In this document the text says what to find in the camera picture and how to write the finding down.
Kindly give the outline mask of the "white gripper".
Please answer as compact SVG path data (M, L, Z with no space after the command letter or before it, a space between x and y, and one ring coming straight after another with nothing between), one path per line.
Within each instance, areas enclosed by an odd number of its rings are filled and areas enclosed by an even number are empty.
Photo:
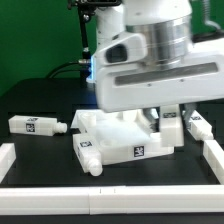
M188 122L193 102L224 98L224 38L188 46L173 68L155 69L148 60L146 38L122 32L99 47L92 68L97 105L106 112L143 109L152 130L159 129L155 108L184 105Z

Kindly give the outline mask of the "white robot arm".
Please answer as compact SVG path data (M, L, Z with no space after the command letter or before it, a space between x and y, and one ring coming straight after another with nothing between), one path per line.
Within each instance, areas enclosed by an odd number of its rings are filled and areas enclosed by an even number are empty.
M224 98L224 39L194 43L189 0L123 0L97 10L93 82L100 109Z

